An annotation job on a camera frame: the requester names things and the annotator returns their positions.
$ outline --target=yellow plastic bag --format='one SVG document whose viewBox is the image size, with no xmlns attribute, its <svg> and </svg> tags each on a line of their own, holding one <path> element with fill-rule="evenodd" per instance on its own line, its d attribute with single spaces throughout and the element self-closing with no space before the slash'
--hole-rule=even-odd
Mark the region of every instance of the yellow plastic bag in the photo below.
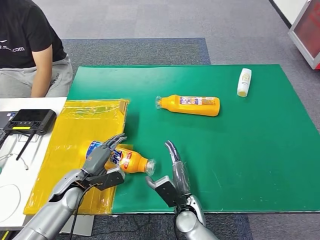
<svg viewBox="0 0 320 240">
<path fill-rule="evenodd" d="M 86 143 L 106 141 L 122 133 L 128 103 L 125 99 L 66 101 L 54 124 L 45 159 L 23 213 L 37 213 L 63 176 L 81 168 L 85 161 L 83 152 Z M 78 213 L 109 214 L 115 191 L 115 187 L 104 191 L 93 187 L 83 199 Z"/>
</svg>

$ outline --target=green table surface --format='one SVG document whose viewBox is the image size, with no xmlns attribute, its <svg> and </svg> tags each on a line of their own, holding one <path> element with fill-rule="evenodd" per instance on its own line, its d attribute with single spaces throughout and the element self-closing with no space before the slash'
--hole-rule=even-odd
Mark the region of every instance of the green table surface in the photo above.
<svg viewBox="0 0 320 240">
<path fill-rule="evenodd" d="M 248 97 L 237 95 L 242 68 Z M 214 96 L 218 116 L 156 109 L 156 96 Z M 320 209 L 320 136 L 278 64 L 79 67 L 68 100 L 130 99 L 126 143 L 157 160 L 154 180 L 172 177 L 165 147 L 186 162 L 191 190 L 205 212 Z M 113 213 L 172 212 L 144 173 L 117 187 Z"/>
</svg>

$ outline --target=black t-shirt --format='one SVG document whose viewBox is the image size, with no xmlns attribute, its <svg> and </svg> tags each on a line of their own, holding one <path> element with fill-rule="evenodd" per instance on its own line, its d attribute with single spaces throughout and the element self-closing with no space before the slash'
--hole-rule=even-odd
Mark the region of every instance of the black t-shirt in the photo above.
<svg viewBox="0 0 320 240">
<path fill-rule="evenodd" d="M 0 69 L 35 67 L 32 52 L 52 45 L 52 61 L 64 59 L 61 40 L 32 0 L 0 0 Z"/>
</svg>

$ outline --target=white bottle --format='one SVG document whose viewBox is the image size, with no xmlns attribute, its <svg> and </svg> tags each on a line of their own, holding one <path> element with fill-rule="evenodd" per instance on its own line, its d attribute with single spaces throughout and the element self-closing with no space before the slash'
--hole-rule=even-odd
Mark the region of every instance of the white bottle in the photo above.
<svg viewBox="0 0 320 240">
<path fill-rule="evenodd" d="M 251 82 L 251 70 L 242 68 L 242 71 L 238 78 L 238 89 L 236 94 L 240 97 L 247 97 L 249 91 L 250 83 Z"/>
</svg>

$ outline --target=yellow plastic bottle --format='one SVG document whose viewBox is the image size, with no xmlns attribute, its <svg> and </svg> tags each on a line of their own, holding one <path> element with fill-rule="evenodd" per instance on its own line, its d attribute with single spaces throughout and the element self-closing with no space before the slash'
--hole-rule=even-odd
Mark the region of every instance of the yellow plastic bottle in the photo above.
<svg viewBox="0 0 320 240">
<path fill-rule="evenodd" d="M 100 141 L 92 141 L 89 146 L 87 145 L 86 154 L 84 155 L 88 158 L 94 149 L 101 144 Z M 152 176 L 155 169 L 155 160 L 144 158 L 136 151 L 117 147 L 104 165 L 106 169 L 114 168 L 115 166 L 120 166 L 125 173 L 141 172 Z"/>
<path fill-rule="evenodd" d="M 155 107 L 171 112 L 214 117 L 220 110 L 220 100 L 214 96 L 157 96 Z"/>
</svg>

